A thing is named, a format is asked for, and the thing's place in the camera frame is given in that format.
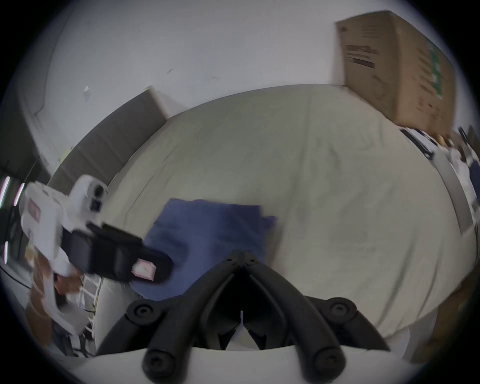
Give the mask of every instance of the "white device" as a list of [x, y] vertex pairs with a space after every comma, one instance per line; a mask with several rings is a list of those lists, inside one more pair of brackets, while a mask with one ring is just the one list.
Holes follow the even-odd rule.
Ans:
[[48, 259], [52, 273], [44, 277], [45, 312], [72, 335], [79, 335], [89, 323], [88, 316], [70, 301], [58, 306], [54, 274], [71, 276], [73, 267], [61, 248], [64, 230], [90, 232], [87, 224], [97, 223], [107, 195], [100, 180], [81, 176], [68, 196], [42, 183], [28, 183], [21, 203], [21, 225], [31, 243]]

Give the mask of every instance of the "green label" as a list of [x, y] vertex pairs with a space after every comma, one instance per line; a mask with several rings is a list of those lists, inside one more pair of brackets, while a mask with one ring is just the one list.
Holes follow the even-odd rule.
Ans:
[[437, 46], [427, 39], [430, 58], [432, 59], [432, 87], [437, 91], [437, 97], [442, 98], [442, 81], [440, 77], [440, 60], [438, 58], [439, 49]]

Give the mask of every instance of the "blue cloth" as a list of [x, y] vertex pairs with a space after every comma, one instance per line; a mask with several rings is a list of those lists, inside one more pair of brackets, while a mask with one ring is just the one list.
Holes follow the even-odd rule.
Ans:
[[145, 237], [144, 245], [166, 253], [173, 261], [170, 278], [161, 284], [132, 282], [151, 300], [183, 294], [205, 272], [235, 250], [250, 251], [265, 261], [265, 236], [275, 225], [257, 205], [170, 199]]

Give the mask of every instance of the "dark gray panel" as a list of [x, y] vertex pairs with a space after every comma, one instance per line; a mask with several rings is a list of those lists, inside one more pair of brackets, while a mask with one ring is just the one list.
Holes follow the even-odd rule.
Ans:
[[48, 185], [69, 194], [75, 181], [84, 174], [110, 184], [165, 121], [152, 92], [145, 90], [93, 128], [68, 154]]

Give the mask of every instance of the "beige bedsheet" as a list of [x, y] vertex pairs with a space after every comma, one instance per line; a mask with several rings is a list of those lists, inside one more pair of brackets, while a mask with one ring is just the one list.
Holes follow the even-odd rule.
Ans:
[[181, 113], [109, 194], [105, 221], [142, 237], [170, 198], [261, 205], [278, 217], [269, 265], [305, 295], [353, 300], [383, 336], [437, 307], [476, 255], [436, 169], [381, 113], [332, 85]]

